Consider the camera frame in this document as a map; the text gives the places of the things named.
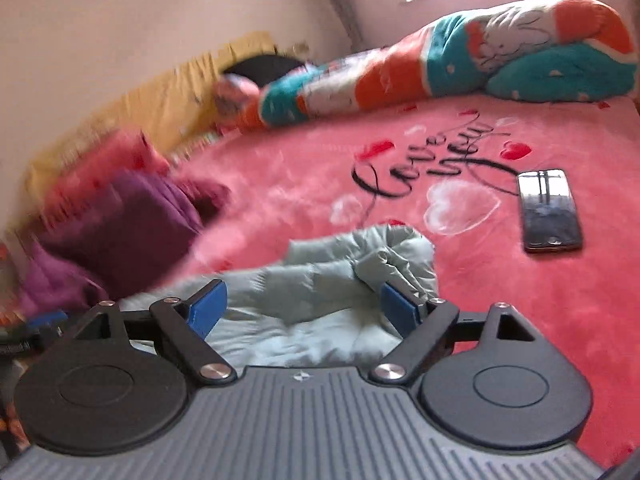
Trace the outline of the light grey-green down jacket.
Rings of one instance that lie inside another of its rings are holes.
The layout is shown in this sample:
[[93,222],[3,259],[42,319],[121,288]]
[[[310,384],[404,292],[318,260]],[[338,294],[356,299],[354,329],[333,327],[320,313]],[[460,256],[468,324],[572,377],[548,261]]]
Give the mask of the light grey-green down jacket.
[[383,285],[422,304],[437,294],[434,259],[411,226],[293,240],[280,262],[219,274],[227,309],[204,339],[236,370],[369,368],[401,341],[381,308]]

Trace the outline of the purple down jacket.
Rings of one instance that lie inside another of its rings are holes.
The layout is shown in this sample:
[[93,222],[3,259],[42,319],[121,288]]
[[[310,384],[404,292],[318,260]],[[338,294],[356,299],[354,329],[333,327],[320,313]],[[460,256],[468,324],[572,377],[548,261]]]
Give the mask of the purple down jacket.
[[212,178],[121,172],[78,217],[34,240],[18,295],[22,315],[86,310],[149,288],[230,195]]

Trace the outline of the black smartphone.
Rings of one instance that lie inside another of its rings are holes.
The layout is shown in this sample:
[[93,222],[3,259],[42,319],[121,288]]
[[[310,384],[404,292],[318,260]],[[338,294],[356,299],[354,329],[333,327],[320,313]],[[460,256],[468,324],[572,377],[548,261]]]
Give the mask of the black smartphone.
[[565,171],[525,171],[516,183],[524,250],[530,254],[581,250],[582,227]]

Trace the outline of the pink plush love-you bedspread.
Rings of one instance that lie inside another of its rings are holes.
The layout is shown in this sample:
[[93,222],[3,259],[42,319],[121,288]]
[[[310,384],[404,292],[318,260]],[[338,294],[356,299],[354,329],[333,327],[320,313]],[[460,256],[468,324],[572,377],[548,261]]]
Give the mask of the pink plush love-you bedspread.
[[[560,168],[584,247],[523,249],[515,177]],[[612,464],[639,444],[639,115],[627,98],[524,104],[458,96],[230,133],[182,167],[230,188],[172,277],[263,266],[291,240],[408,224],[435,246],[442,296],[514,304],[588,378],[582,448]]]

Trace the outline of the pink heart pillow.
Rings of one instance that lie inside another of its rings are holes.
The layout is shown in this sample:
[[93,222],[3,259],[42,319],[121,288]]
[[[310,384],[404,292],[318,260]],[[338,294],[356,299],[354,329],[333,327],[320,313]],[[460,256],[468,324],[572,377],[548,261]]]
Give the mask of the pink heart pillow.
[[77,216],[121,171],[167,174],[168,160],[141,130],[120,129],[81,156],[44,196],[42,216],[55,224]]

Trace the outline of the yellow headboard cover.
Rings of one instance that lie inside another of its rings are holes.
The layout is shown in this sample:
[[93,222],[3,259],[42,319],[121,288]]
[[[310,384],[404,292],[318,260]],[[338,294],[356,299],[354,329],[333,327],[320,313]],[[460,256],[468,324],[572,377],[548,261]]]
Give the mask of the yellow headboard cover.
[[277,51],[269,32],[249,34],[205,52],[134,88],[59,136],[29,162],[25,191],[36,204],[79,156],[120,128],[140,129],[167,155],[216,119],[213,86],[222,71],[253,55]]

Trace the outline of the pink floral pillow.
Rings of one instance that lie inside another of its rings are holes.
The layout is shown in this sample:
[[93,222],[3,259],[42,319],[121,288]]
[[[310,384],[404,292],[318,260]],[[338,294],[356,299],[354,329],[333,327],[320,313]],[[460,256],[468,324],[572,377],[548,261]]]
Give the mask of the pink floral pillow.
[[258,94],[258,85],[246,77],[235,74],[220,76],[213,84],[213,101],[218,119],[232,122]]

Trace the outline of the orange teal white quilt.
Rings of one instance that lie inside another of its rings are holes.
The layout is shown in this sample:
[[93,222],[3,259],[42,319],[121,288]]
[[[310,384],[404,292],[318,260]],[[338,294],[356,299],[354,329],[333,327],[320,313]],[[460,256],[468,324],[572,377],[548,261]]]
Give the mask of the orange teal white quilt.
[[598,0],[521,0],[451,13],[396,44],[292,70],[232,119],[244,129],[483,91],[532,103],[596,102],[637,90],[639,53]]

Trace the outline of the black cushion by headboard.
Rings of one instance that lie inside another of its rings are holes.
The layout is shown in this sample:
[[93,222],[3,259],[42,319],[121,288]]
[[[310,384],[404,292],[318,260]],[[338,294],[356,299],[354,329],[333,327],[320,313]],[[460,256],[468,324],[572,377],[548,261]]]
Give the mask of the black cushion by headboard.
[[297,58],[275,53],[263,53],[251,58],[244,58],[244,60],[225,68],[222,73],[247,78],[262,88],[292,70],[298,70],[305,66],[306,64]]

